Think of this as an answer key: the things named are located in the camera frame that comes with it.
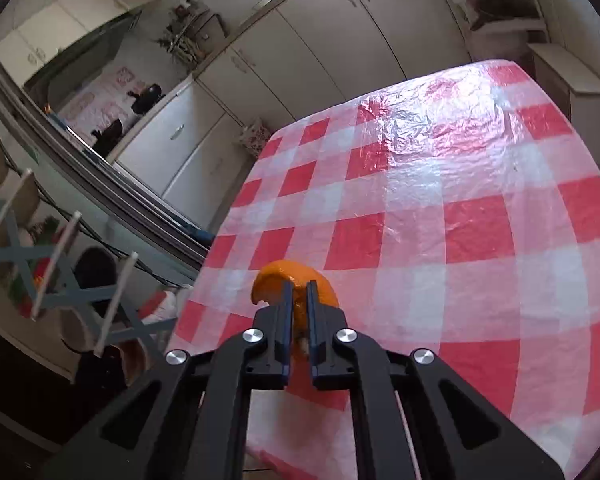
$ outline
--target checkered tablecloth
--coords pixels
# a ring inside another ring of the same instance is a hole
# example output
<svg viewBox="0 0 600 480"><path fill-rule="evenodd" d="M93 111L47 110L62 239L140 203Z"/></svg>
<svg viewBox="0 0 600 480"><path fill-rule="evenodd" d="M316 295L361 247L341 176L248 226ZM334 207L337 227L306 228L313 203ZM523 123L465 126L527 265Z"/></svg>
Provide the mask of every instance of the checkered tablecloth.
<svg viewBox="0 0 600 480"><path fill-rule="evenodd" d="M170 348L251 326L280 258L320 270L349 325L431 348L573 478L600 446L600 172L517 65L407 81L278 131L198 277ZM353 479L349 400L296 365L255 392L248 449L289 479Z"/></svg>

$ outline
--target red cloth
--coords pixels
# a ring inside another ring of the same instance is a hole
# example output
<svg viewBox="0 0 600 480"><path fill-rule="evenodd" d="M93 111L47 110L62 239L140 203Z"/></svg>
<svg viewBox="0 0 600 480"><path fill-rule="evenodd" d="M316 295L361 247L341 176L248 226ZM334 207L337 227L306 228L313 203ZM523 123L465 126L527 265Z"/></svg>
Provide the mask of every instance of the red cloth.
<svg viewBox="0 0 600 480"><path fill-rule="evenodd" d="M600 172L517 65L488 61L278 131L229 212L170 348L249 325L278 258L332 283L349 325L438 352L569 479L600 445ZM248 448L286 478L354 478L348 399L255 392Z"/></svg>

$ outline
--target black object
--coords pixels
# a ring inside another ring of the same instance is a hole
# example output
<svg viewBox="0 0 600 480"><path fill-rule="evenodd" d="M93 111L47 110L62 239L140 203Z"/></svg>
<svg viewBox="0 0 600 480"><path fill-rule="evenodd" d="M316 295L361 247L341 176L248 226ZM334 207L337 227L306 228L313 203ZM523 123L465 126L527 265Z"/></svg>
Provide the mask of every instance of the black object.
<svg viewBox="0 0 600 480"><path fill-rule="evenodd" d="M120 142L124 133L122 130L122 121L116 119L102 133L98 130L93 130L91 135L95 137L96 143L92 146L94 152L102 158L107 158L111 150Z"/></svg>
<svg viewBox="0 0 600 480"><path fill-rule="evenodd" d="M360 480L416 478L402 413L425 480L564 480L544 451L432 352L387 352L354 331L338 337L347 327L343 311L318 302L315 282L307 298L314 386L350 392ZM257 311L250 331L214 352L170 352L40 478L241 478L251 390L288 383L291 319L286 283L281 304Z"/></svg>
<svg viewBox="0 0 600 480"><path fill-rule="evenodd" d="M138 115L144 115L147 113L160 99L164 97L162 94L162 88L160 85L155 83L142 90L140 95L131 91L127 92L126 94L129 97L136 98L136 101L131 105L131 109L135 114Z"/></svg>

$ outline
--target table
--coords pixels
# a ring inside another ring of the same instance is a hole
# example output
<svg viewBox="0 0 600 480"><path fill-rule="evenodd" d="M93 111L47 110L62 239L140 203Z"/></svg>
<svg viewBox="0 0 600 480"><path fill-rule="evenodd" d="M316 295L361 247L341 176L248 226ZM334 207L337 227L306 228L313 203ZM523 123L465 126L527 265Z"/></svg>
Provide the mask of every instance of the table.
<svg viewBox="0 0 600 480"><path fill-rule="evenodd" d="M410 80L278 131L169 348L250 327L251 283L279 258L323 272L383 347L438 352L568 479L600 445L600 172L516 64ZM283 478L355 478L347 394L312 390L300 368L284 392L254 392L248 449Z"/></svg>

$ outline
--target red and white tablecloth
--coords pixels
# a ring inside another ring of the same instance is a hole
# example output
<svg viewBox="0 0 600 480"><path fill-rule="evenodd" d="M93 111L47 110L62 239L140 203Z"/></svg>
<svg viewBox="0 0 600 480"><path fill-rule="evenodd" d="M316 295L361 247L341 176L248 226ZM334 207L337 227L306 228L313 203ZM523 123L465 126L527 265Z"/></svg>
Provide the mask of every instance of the red and white tablecloth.
<svg viewBox="0 0 600 480"><path fill-rule="evenodd" d="M600 172L517 65L385 88L278 131L195 283L170 348L251 326L280 258L320 270L349 325L431 348L573 478L600 446ZM344 392L296 366L254 392L247 445L289 479L353 479Z"/></svg>

